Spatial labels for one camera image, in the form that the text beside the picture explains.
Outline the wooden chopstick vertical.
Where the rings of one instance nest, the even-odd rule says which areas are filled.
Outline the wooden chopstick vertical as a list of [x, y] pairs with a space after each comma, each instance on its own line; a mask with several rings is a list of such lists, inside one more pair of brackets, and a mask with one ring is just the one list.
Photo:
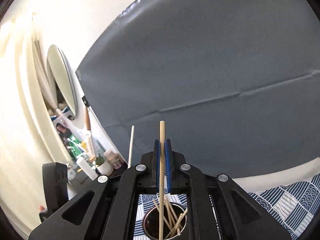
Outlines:
[[[157, 211], [160, 212], [159, 206], [158, 206], [158, 204], [156, 203], [156, 201], [155, 201], [154, 199], [153, 199], [152, 201], [153, 201], [153, 203], [154, 203]], [[165, 216], [163, 216], [163, 220], [164, 220], [165, 224], [167, 225], [167, 227], [171, 230], [171, 229], [172, 229], [172, 225], [168, 222], [168, 220], [166, 219]]]

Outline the wooden chopstick long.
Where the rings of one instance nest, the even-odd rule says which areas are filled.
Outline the wooden chopstick long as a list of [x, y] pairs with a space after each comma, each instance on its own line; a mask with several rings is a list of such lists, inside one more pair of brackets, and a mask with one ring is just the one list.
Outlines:
[[[169, 223], [172, 225], [172, 228], [173, 228], [178, 220], [178, 217], [177, 217], [177, 215], [174, 211], [174, 208], [172, 207], [169, 199], [166, 196], [164, 197], [164, 204], [165, 204], [165, 207], [167, 208]], [[181, 229], [182, 229], [182, 226], [180, 225], [179, 230], [175, 231], [174, 233], [177, 233], [178, 235], [180, 235]]]

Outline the white paper roll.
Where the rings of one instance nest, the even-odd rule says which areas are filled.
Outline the white paper roll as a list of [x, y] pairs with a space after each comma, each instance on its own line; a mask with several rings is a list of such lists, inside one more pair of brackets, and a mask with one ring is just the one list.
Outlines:
[[91, 180], [95, 180], [98, 177], [98, 174], [95, 172], [95, 170], [93, 170], [85, 158], [79, 157], [76, 163]]

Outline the white potted green plant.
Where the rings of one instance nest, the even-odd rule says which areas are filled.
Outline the white potted green plant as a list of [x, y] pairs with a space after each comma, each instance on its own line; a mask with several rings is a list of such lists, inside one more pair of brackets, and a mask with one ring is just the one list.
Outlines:
[[95, 158], [95, 165], [102, 175], [110, 176], [113, 172], [112, 165], [100, 155]]

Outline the pink lidded jar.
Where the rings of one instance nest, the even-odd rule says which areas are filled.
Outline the pink lidded jar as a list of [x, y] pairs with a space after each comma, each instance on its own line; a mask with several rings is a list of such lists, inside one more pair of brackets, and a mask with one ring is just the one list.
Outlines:
[[112, 150], [107, 150], [104, 153], [104, 158], [113, 166], [115, 169], [122, 167], [122, 160], [118, 153], [114, 153]]

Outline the blue patterned tablecloth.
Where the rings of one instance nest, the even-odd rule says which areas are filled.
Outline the blue patterned tablecloth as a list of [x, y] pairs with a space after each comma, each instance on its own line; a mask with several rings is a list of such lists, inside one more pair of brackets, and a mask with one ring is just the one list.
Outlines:
[[[290, 234], [298, 239], [319, 211], [319, 174], [290, 185], [248, 193]], [[158, 194], [140, 194], [133, 239], [151, 239], [143, 230], [143, 218], [158, 204]], [[173, 203], [187, 207], [185, 194], [169, 194]]]

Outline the black cylindrical utensil holder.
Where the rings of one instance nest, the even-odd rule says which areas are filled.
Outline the black cylindrical utensil holder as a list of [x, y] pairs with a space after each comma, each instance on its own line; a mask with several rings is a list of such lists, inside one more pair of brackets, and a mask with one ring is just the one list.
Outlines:
[[[163, 239], [175, 239], [178, 236], [182, 235], [182, 232], [185, 230], [187, 226], [187, 216], [184, 216], [180, 221], [180, 229], [173, 230], [177, 220], [179, 219], [181, 214], [184, 214], [186, 208], [181, 204], [170, 203], [173, 208], [176, 218], [174, 214], [168, 215], [168, 209], [164, 207], [163, 216]], [[158, 239], [159, 237], [159, 211], [157, 207], [153, 206], [150, 208], [147, 213], [144, 215], [142, 219], [142, 229], [147, 237], [150, 239]]]

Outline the grey fabric backdrop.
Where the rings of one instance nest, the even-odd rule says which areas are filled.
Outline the grey fabric backdrop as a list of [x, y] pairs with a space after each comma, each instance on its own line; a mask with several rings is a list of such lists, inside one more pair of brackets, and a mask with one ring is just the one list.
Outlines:
[[159, 123], [203, 173], [233, 178], [319, 156], [319, 0], [138, 0], [76, 75], [134, 164]]

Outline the wooden handled brush hanging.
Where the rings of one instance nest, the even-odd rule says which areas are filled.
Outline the wooden handled brush hanging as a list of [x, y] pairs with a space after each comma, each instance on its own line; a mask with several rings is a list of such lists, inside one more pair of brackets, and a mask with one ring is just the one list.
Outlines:
[[93, 161], [95, 159], [95, 151], [92, 141], [91, 122], [89, 118], [88, 107], [85, 107], [85, 124], [87, 128], [87, 148], [90, 154], [90, 160]]

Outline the round wall mirror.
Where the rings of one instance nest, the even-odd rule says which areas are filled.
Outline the round wall mirror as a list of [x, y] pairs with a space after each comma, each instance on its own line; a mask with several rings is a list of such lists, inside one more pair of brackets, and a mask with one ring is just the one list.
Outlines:
[[47, 52], [47, 76], [57, 105], [68, 109], [76, 116], [78, 103], [69, 63], [61, 49], [52, 44]]

